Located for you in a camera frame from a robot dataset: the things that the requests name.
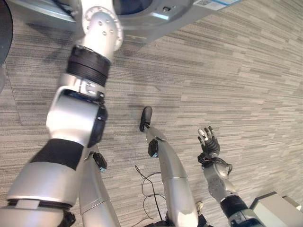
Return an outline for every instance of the sticker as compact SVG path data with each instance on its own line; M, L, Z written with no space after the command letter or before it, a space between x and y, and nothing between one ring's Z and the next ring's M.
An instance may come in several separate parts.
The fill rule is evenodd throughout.
M223 5L223 4L211 1L211 0L198 0L194 3L194 5L212 9L212 10L219 10L219 9L226 7L226 5Z
M238 2L240 0L220 0L222 3L225 3L227 5L234 4L235 2Z
M241 0L198 0L194 5L205 7L212 10L219 10Z

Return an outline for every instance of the black wire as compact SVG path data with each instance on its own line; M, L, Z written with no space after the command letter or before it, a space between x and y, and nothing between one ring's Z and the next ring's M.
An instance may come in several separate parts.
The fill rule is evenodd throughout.
M155 172L155 173L149 174L146 178L149 178L149 177L151 177L151 176L153 176L153 175L155 175L155 174L161 174L161 172ZM141 192L142 192L142 194L146 197L146 196L148 196L148 195L145 195L144 192L143 192L143 185L144 185L145 180L146 180L146 179L144 178L144 179L143 179L143 182L142 182L142 184L141 184Z
M161 195L161 194L155 194L155 195L159 195L159 196L161 196L164 200L166 200L165 197L164 197L163 195ZM153 196L153 194L152 194L152 195L148 195L148 196L146 196L146 197L144 198L144 200L143 200L143 210L144 210L146 216L147 216L149 219L153 219L153 218L152 218L151 216L149 216L149 214L147 213L147 211L146 211L146 209L145 209L145 201L146 201L147 198L152 197L152 196Z
M227 162L225 162L223 159L219 158L219 157L214 157L210 160L213 163L217 163L219 165L228 167L228 172L227 175L229 175L232 171L232 164L228 164Z
M159 216L160 216L161 221L163 221L162 216L161 216L161 213L160 213L160 209L159 209L159 206L158 206L158 202L157 202L157 198L156 198L156 193L155 193L155 189L154 189L154 187L153 187L152 181L151 181L150 179L148 179L146 176L144 176L144 175L140 172L138 166L135 165L134 167L135 167L136 171L140 174L140 176L141 176L143 179L148 180L148 181L151 183L152 192L153 192L153 195L151 195L151 196L154 196L154 198L155 198L155 203L156 203L156 206L157 206L158 214L159 214ZM144 209L146 215L147 215L149 218L151 218L151 217L147 214L147 212L146 212L144 206L143 206L143 209Z
M140 224L141 222L143 222L143 221L145 221L145 220L147 220L147 219L151 219L151 218L143 218L141 221L138 221L136 224L134 224L134 225L131 226L131 227L134 227L134 226Z

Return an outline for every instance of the bolt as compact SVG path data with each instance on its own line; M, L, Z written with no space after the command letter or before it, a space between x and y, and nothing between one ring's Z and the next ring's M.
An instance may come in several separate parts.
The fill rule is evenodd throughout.
M170 11L170 10L171 10L171 8L168 7L168 6L164 6L164 7L163 7L163 12L164 12L164 13L166 13L166 12L168 12L168 11Z

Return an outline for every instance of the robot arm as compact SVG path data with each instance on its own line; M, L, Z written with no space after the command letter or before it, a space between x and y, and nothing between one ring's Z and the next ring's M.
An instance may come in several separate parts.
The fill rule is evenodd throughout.
M220 145L214 130L209 127L204 131L198 130L203 151L198 156L198 162L202 164L210 195L220 203L231 227L262 227L256 214L237 195L229 180L232 165L219 158Z
M69 209L76 202L81 181L90 176L97 162L91 162L95 156L91 150L101 140L107 119L105 83L123 34L112 0L71 2L78 25L76 41L47 115L51 139L13 183L6 197L8 205L0 209L0 226L69 227L75 221ZM99 210L113 211L107 193L97 190L103 185L101 178L94 183L98 203L93 204L91 197L82 198L86 204L81 214L89 218L93 205L109 204ZM119 226L116 214L111 223L107 226Z

